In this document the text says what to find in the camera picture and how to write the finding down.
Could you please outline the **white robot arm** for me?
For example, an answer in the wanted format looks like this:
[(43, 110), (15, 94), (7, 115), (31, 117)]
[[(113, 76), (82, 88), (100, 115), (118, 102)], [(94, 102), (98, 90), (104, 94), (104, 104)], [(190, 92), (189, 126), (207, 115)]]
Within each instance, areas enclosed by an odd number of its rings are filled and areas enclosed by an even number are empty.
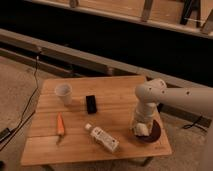
[(160, 103), (213, 117), (213, 88), (168, 88), (162, 79), (153, 79), (137, 85), (135, 95), (131, 129), (136, 136), (151, 134), (153, 112)]

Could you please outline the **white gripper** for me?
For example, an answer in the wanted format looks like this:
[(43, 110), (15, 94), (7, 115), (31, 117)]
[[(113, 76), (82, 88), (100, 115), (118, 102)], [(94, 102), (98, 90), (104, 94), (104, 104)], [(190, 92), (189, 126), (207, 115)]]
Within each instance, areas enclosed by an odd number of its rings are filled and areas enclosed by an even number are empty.
[(151, 125), (154, 119), (155, 103), (139, 102), (135, 108), (132, 122), (145, 123)]

